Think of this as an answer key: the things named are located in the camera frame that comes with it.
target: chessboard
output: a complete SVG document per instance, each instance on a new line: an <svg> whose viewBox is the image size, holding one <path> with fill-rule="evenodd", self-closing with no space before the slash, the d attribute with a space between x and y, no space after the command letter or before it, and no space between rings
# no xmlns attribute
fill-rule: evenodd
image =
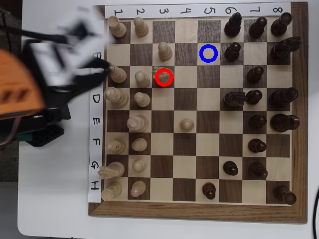
<svg viewBox="0 0 319 239"><path fill-rule="evenodd" d="M120 162L121 177L102 180L102 191L118 182L121 193L100 204L89 204L91 216L208 219L227 221L307 222L307 120L308 120L308 7L292 3L293 21L287 31L274 36L272 23L278 19L265 16L267 25L258 39L249 34L257 17L243 17L240 32L229 37L224 27L229 21L221 17L145 18L149 32L136 35L133 18L120 19L127 29L121 38L105 48L104 59L123 69L126 80L116 83L109 76L104 90L116 88L128 100L118 106L104 99L104 140L102 166ZM110 31L105 19L105 27ZM272 47L289 37L300 36L300 49L284 60L274 60ZM172 49L168 60L159 58L159 43ZM235 61L225 57L233 42L241 46ZM201 47L211 44L218 51L217 59L204 62ZM203 56L214 56L205 49ZM264 69L261 79L247 80L249 71L257 66ZM158 67L170 69L173 82L159 86L155 81ZM147 87L137 85L135 75L142 71L149 79ZM284 107L270 104L273 92L290 87L297 89L297 100ZM259 90L262 98L257 104L230 107L224 98L229 92ZM146 107L134 99L136 93L150 98ZM300 126L295 130L277 132L270 122L274 115L295 115ZM148 126L143 132L128 128L128 119L144 116ZM249 120L259 115L266 125L251 128ZM183 119L191 119L194 127L181 128ZM132 143L142 138L147 147L135 151ZM252 152L248 144L260 139L267 145L263 152ZM113 140L125 148L116 153L107 148ZM133 164L141 160L142 171ZM235 163L238 173L225 172L226 162ZM249 165L257 162L267 170L266 178L253 177ZM142 181L145 190L132 196L134 183ZM214 197L203 193L203 185L214 185ZM275 194L277 186L285 186L295 194L292 206Z"/></svg>

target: red circle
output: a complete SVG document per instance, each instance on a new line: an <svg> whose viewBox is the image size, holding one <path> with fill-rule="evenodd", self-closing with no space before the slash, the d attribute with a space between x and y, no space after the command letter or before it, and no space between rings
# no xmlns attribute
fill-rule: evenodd
<svg viewBox="0 0 319 239"><path fill-rule="evenodd" d="M169 81L167 83L162 83L159 80L160 73L162 72L167 72L169 74ZM169 86L173 82L173 80L174 80L173 72L170 69L161 68L155 74L155 81L159 86L162 86L162 87Z"/></svg>

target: table surface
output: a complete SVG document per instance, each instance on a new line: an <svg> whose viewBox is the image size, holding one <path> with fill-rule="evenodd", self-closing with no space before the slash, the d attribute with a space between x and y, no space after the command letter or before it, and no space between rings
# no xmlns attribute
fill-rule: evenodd
<svg viewBox="0 0 319 239"><path fill-rule="evenodd" d="M247 0L228 0L246 2ZM254 0L266 2L271 0ZM72 119L63 122L64 135L43 148L21 143L19 148L18 229L27 236L63 238L311 238L313 206L319 187L316 135L319 135L319 2L309 0L309 169L308 224L253 224L211 221L94 218L88 216L89 93L69 105ZM214 3L215 0L175 0L174 3ZM49 33L75 5L150 4L150 0L24 0L22 28ZM171 3L153 0L153 4Z"/></svg>

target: blue circle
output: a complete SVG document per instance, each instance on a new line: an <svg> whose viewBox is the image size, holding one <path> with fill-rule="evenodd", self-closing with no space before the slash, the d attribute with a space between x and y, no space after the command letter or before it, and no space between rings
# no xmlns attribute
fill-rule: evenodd
<svg viewBox="0 0 319 239"><path fill-rule="evenodd" d="M204 57L204 55L203 55L204 50L205 50L206 48L211 48L211 49L213 49L213 51L214 51L214 56L213 56L212 58L210 58L210 59L206 59L206 58ZM199 51L199 56L200 56L200 58L201 58L202 61L204 61L204 62L206 62L206 63L211 63L211 62L213 62L213 61L215 61L215 60L217 59L217 56L218 56L217 48L216 48L215 46L211 45L211 44L205 44L205 45L203 45L203 46L201 47L201 49L200 49L200 51Z"/></svg>

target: white pawn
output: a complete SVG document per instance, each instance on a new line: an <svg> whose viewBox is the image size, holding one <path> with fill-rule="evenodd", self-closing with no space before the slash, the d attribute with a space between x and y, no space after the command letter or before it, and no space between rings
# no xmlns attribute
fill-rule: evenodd
<svg viewBox="0 0 319 239"><path fill-rule="evenodd" d="M131 131L144 132L149 126L149 120L144 115L129 117L127 126Z"/></svg>
<svg viewBox="0 0 319 239"><path fill-rule="evenodd" d="M134 95L134 100L136 101L136 103L140 106L140 107L146 107L150 104L151 99L148 96L148 94L145 93L141 93L141 92L137 92Z"/></svg>
<svg viewBox="0 0 319 239"><path fill-rule="evenodd" d="M110 16L108 18L108 25L110 26L111 33L117 37L121 38L126 34L126 26L119 21L116 16Z"/></svg>
<svg viewBox="0 0 319 239"><path fill-rule="evenodd" d="M161 42L159 44L159 58L162 61L167 61L171 58L173 52L170 48L170 46L166 42Z"/></svg>
<svg viewBox="0 0 319 239"><path fill-rule="evenodd" d="M135 80L136 84L139 87L147 87L150 84L150 78L147 74L145 74L143 71L138 71L135 73Z"/></svg>
<svg viewBox="0 0 319 239"><path fill-rule="evenodd" d="M137 198L139 195L142 195L146 190L145 182L137 181L133 184L131 189L131 196Z"/></svg>
<svg viewBox="0 0 319 239"><path fill-rule="evenodd" d="M137 152L144 151L147 148L147 146L148 146L148 143L143 138L137 138L132 143L132 149Z"/></svg>
<svg viewBox="0 0 319 239"><path fill-rule="evenodd" d="M110 66L111 78L115 83L123 83L127 78L125 70L117 66Z"/></svg>
<svg viewBox="0 0 319 239"><path fill-rule="evenodd" d="M144 22L143 18L135 17L133 21L135 25L135 33L137 36L146 36L149 32L149 26Z"/></svg>
<svg viewBox="0 0 319 239"><path fill-rule="evenodd" d="M103 201L111 200L112 198L118 197L122 192L122 186L118 182L112 182L108 188L103 190L101 198Z"/></svg>

